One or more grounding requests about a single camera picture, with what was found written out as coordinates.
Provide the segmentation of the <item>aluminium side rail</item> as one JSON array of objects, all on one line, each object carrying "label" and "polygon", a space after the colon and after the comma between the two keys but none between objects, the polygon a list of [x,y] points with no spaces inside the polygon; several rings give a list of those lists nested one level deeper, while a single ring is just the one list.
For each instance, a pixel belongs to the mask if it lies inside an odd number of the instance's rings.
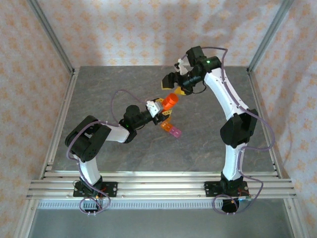
[{"label": "aluminium side rail", "polygon": [[74,91],[74,88],[75,88],[75,84],[76,84],[76,81],[77,81],[77,78],[78,78],[79,70],[80,70],[79,67],[74,69],[74,71],[71,74],[71,77],[70,77],[69,83],[67,85],[67,88],[65,90],[64,97],[62,99],[62,103],[61,103],[61,106],[60,106],[60,109],[59,109],[59,112],[58,112],[58,115],[57,115],[57,120],[55,122],[53,134],[52,134],[52,137],[51,137],[51,142],[50,142],[48,151],[46,153],[46,156],[45,156],[45,159],[44,159],[44,163],[42,165],[42,169],[41,169],[41,173],[40,173],[39,179],[43,179],[47,167],[53,165],[53,162],[54,162],[54,159],[55,159],[55,155],[56,155],[56,151],[57,151],[57,148],[58,148],[58,144],[59,144],[59,141],[60,141],[60,137],[61,137],[61,134],[62,134],[63,126],[64,126],[65,119],[66,119],[66,116],[67,116],[67,112],[68,112],[68,109],[69,109],[70,101],[71,101],[71,98],[72,98],[72,94],[73,94],[73,91]]},{"label": "aluminium side rail", "polygon": [[[262,98],[255,74],[251,72],[251,75],[248,75],[248,78],[249,78],[249,82],[253,91],[255,102],[259,111],[259,116],[263,118],[267,123],[269,123],[268,114],[264,105],[264,100]],[[269,150],[269,154],[270,154],[272,163],[275,167],[278,177],[280,179],[289,179],[290,176],[282,164],[282,158],[280,156],[277,143],[275,140],[276,136],[273,136],[273,129],[269,129],[269,127],[264,125],[263,123],[262,123],[262,128],[263,128],[267,145],[268,146],[273,145],[272,148]]]}]

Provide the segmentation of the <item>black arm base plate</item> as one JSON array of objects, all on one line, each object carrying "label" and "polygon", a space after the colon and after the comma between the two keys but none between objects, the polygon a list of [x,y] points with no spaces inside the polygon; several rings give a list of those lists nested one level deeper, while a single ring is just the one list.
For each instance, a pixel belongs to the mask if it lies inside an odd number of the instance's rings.
[{"label": "black arm base plate", "polygon": [[[85,185],[83,181],[77,180],[74,185],[73,190],[73,197],[104,197],[100,192],[97,193],[94,189],[90,188],[89,186]],[[102,181],[97,183],[94,187],[98,190],[102,191],[103,193],[107,194],[109,197],[116,197],[117,194],[117,182],[106,182]]]},{"label": "black arm base plate", "polygon": [[220,194],[229,195],[231,197],[249,196],[248,185],[245,181],[233,186],[225,185],[223,181],[206,181],[204,183],[206,197],[216,197]]}]

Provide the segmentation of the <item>grey metal sheet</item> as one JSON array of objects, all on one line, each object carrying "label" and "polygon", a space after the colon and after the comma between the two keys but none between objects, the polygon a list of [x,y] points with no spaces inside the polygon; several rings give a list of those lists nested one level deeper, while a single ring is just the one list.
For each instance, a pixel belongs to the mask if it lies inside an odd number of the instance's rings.
[{"label": "grey metal sheet", "polygon": [[28,238],[294,238],[283,208],[256,205],[236,216],[211,209],[38,210]]}]

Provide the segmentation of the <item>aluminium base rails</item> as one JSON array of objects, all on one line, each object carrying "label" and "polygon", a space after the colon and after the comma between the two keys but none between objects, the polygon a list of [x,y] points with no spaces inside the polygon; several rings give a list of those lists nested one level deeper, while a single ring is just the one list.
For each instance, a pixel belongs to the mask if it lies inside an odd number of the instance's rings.
[{"label": "aluminium base rails", "polygon": [[[103,172],[105,181],[118,183],[117,199],[206,199],[204,183],[219,181],[212,172]],[[27,198],[72,199],[75,171],[47,171],[43,179],[31,181]],[[295,198],[296,191],[289,178],[279,178],[276,172],[251,173],[246,178],[249,193],[265,198]]]}]

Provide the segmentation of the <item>aluminium frame post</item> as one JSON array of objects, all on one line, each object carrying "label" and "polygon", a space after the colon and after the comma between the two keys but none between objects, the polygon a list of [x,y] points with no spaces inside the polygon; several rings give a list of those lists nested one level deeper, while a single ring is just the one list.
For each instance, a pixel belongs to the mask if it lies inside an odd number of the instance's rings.
[{"label": "aluminium frame post", "polygon": [[255,71],[256,66],[258,65],[260,59],[265,54],[270,42],[275,36],[280,24],[285,18],[286,14],[290,10],[294,0],[282,0],[281,6],[279,7],[277,13],[275,14],[268,30],[266,31],[258,49],[256,50],[255,55],[253,56],[249,66],[247,67],[248,75],[251,75],[251,72]]},{"label": "aluminium frame post", "polygon": [[46,33],[48,39],[51,41],[55,51],[60,57],[63,65],[67,71],[72,75],[74,73],[74,67],[72,66],[69,57],[67,56],[65,50],[63,49],[57,35],[55,34],[51,24],[49,23],[46,14],[42,10],[38,0],[26,0],[30,8],[32,9],[34,15],[42,26],[44,32]]},{"label": "aluminium frame post", "polygon": [[13,238],[28,238],[38,203],[37,199],[26,200]]},{"label": "aluminium frame post", "polygon": [[311,238],[298,199],[285,198],[284,204],[294,238]]}]

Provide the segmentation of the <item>orange and pink pill organizer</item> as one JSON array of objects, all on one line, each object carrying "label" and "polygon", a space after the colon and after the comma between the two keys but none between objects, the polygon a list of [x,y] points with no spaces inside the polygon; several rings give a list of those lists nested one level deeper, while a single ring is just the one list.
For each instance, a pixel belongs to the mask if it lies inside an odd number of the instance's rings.
[{"label": "orange and pink pill organizer", "polygon": [[164,121],[161,125],[161,128],[168,132],[169,134],[171,134],[172,136],[174,136],[175,138],[179,138],[182,134],[182,131],[179,130],[178,128],[176,128],[175,126],[173,126],[170,122],[168,121]]}]

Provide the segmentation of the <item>orange pill bottle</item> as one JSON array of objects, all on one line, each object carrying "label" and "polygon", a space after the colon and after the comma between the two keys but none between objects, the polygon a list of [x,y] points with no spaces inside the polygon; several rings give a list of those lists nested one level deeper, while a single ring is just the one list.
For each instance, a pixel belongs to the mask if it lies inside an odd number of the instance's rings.
[{"label": "orange pill bottle", "polygon": [[178,100],[178,96],[175,93],[170,93],[162,102],[163,110],[170,110],[177,104]]}]

